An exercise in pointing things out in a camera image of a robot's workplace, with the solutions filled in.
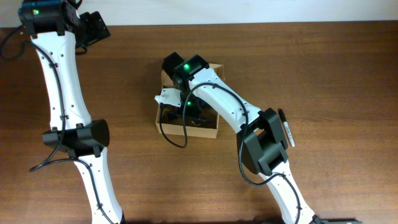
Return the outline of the black permanent marker grey barrel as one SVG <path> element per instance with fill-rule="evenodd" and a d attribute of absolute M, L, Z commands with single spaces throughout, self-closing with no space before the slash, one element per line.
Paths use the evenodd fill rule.
<path fill-rule="evenodd" d="M 291 145 L 292 147 L 295 147 L 295 141 L 294 141 L 292 132 L 291 132 L 291 130 L 290 130 L 289 124 L 288 124 L 288 122 L 287 122 L 287 118 L 285 117 L 285 114 L 284 114 L 283 110 L 279 108 L 279 109 L 278 109 L 278 114 L 279 114 L 279 116 L 280 116 L 280 119 L 281 119 L 281 121 L 282 121 L 282 124 L 284 125 L 284 129 L 285 129 L 285 132 L 286 132 L 287 137 L 288 137 L 288 139 L 289 139 L 290 145 Z"/>

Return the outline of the brown cardboard box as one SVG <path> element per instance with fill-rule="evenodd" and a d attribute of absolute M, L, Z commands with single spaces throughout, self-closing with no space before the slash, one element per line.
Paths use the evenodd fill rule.
<path fill-rule="evenodd" d="M 214 69 L 216 74 L 224 81 L 224 65 L 211 63 L 210 67 Z M 160 74 L 161 80 L 161 90 L 163 88 L 173 88 L 172 81 L 169 76 L 161 71 Z M 184 136 L 182 119 L 169 120 L 167 117 L 167 113 L 171 112 L 171 106 L 165 106 L 164 111 L 162 113 L 162 129 L 165 134 L 173 134 Z M 218 134 L 218 126 L 220 116 L 214 109 L 205 109 L 202 113 L 204 118 L 209 119 L 211 122 L 203 124 L 201 126 L 194 126 L 190 120 L 186 121 L 186 130 L 187 136 L 199 137 L 199 138 L 212 138 L 216 139 Z M 160 106 L 158 105 L 157 115 L 155 119 L 155 125 L 158 129 L 158 132 L 161 134 L 160 130 Z"/>

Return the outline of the black ballpoint pen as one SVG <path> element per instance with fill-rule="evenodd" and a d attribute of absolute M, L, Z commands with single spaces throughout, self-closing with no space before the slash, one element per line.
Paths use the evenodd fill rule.
<path fill-rule="evenodd" d="M 183 116 L 181 114 L 174 114 L 174 113 L 168 113 L 167 117 L 169 120 L 174 120 L 174 119 L 183 119 Z M 207 118 L 204 117 L 192 117 L 192 116 L 185 116 L 185 119 L 196 122 L 196 123 L 210 123 L 211 121 Z"/>

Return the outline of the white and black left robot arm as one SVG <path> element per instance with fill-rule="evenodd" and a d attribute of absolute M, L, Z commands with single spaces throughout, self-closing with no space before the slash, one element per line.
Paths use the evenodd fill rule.
<path fill-rule="evenodd" d="M 110 32 L 98 11 L 78 13 L 76 1 L 23 1 L 19 19 L 37 52 L 50 105 L 50 129 L 43 133 L 53 148 L 37 171 L 52 164 L 76 165 L 90 203 L 93 223 L 124 223 L 108 169 L 110 134 L 104 119 L 93 120 L 81 92 L 76 56 Z"/>

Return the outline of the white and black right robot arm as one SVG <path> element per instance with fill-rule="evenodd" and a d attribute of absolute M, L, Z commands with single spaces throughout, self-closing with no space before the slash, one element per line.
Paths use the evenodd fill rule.
<path fill-rule="evenodd" d="M 284 223 L 320 223 L 294 181 L 288 161 L 288 142 L 279 114 L 262 110 L 244 100 L 199 55 L 184 60 L 174 52 L 164 58 L 163 71 L 173 82 L 156 101 L 182 111 L 183 121 L 201 123 L 201 106 L 214 109 L 234 130 L 238 166 L 250 185 L 268 186 Z"/>

